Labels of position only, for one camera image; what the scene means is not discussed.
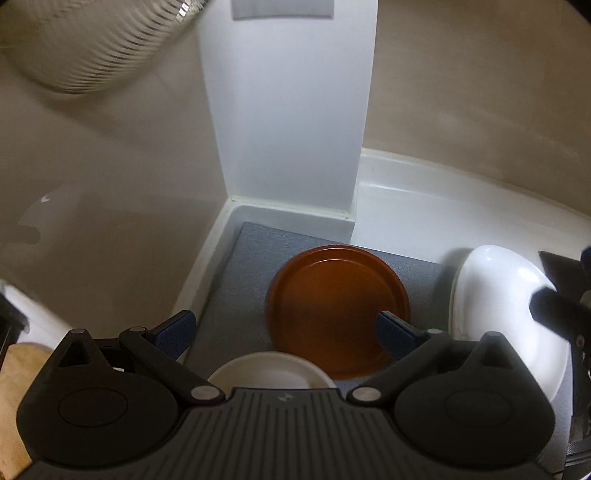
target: screw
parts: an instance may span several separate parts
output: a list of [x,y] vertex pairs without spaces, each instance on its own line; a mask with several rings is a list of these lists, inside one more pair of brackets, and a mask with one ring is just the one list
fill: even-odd
[[353,398],[357,401],[369,403],[378,400],[382,396],[380,390],[374,387],[359,387],[353,390]]
[[191,390],[191,396],[195,400],[213,400],[214,398],[218,398],[220,395],[220,391],[216,387],[212,387],[211,385],[199,385]]

